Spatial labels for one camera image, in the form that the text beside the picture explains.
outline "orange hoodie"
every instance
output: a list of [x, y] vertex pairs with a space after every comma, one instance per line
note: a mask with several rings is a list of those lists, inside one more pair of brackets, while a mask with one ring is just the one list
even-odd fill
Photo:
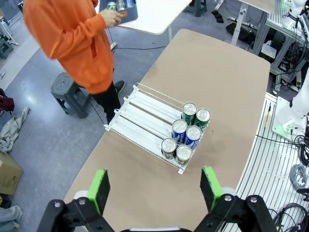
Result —
[[24, 0], [24, 21], [51, 59], [89, 93], [112, 83], [113, 57], [98, 0]]

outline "floor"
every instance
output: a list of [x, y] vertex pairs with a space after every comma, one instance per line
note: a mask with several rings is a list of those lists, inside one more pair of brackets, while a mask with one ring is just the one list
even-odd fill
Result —
[[[228, 1], [236, 9], [240, 3]], [[208, 0], [209, 11], [202, 17], [194, 17], [190, 12], [183, 12], [172, 24], [173, 35], [179, 29], [190, 29], [222, 41], [231, 40], [226, 32], [228, 23], [216, 23], [211, 14], [216, 1]], [[228, 17], [238, 14], [230, 5], [223, 6], [221, 13]], [[249, 9], [251, 20], [258, 21], [261, 12]], [[149, 48], [167, 45], [167, 35], [149, 35], [123, 28], [111, 29], [112, 40], [119, 47]], [[241, 48], [246, 44], [239, 42]], [[132, 85], [139, 82], [152, 64], [159, 57], [163, 48], [153, 50], [116, 49], [114, 54], [114, 81], [125, 80], [126, 88], [120, 94], [120, 100], [130, 94]], [[89, 106], [89, 116], [79, 119], [66, 115], [50, 93], [50, 87], [56, 77], [63, 72], [57, 61], [49, 60], [42, 50], [37, 51], [8, 86], [6, 94], [15, 101], [14, 115], [19, 115], [25, 107], [31, 109], [24, 122], [19, 138], [10, 152], [11, 156], [24, 169], [18, 185], [13, 204], [23, 208], [24, 215], [20, 221], [20, 231], [35, 231], [44, 209], [51, 199], [63, 199], [72, 182], [105, 132], [95, 110]], [[268, 91], [271, 91], [270, 78]], [[286, 99], [296, 93], [281, 91]], [[93, 106], [106, 122], [103, 110], [94, 101]], [[8, 114], [0, 118], [3, 126], [10, 118]]]
[[0, 79], [0, 86], [4, 90], [15, 79], [34, 53], [40, 49], [38, 43], [28, 32], [22, 16], [19, 13], [10, 22], [13, 38], [19, 45], [12, 44], [14, 50], [9, 54], [8, 58], [0, 59], [0, 73], [3, 75], [3, 78]]

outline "person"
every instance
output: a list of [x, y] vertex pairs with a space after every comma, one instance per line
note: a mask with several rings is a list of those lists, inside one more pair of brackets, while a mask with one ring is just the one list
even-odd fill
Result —
[[50, 59], [57, 59], [68, 75], [84, 86], [101, 105], [109, 123], [120, 108], [118, 94], [125, 82], [113, 84], [113, 56], [105, 33], [121, 22], [121, 14], [98, 0], [24, 0], [24, 22]]

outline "cloth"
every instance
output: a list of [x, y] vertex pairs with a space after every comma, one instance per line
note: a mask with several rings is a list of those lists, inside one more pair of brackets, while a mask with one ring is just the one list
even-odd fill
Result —
[[0, 208], [0, 232], [11, 231], [16, 225], [14, 220], [20, 220], [22, 214], [18, 205], [9, 209]]
[[108, 89], [113, 56], [98, 0], [25, 0], [24, 22], [51, 59], [89, 93]]
[[15, 140], [18, 138], [18, 131], [21, 125], [25, 121], [29, 112], [29, 108], [25, 108], [21, 116], [15, 116], [11, 118], [2, 128], [0, 132], [0, 149], [5, 152], [9, 152]]
[[101, 105], [106, 113], [107, 123], [109, 124], [112, 118], [115, 116], [115, 109], [120, 109], [120, 102], [114, 83], [112, 82], [110, 87], [102, 93], [91, 94], [94, 100]]

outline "metal shelf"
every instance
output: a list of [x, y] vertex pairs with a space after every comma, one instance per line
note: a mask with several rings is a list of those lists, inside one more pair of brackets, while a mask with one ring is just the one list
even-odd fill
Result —
[[183, 174], [189, 162], [179, 165], [161, 152], [162, 141], [171, 137], [172, 123], [181, 118], [183, 103], [139, 83], [124, 99], [110, 124], [105, 125], [106, 130], [115, 131]]

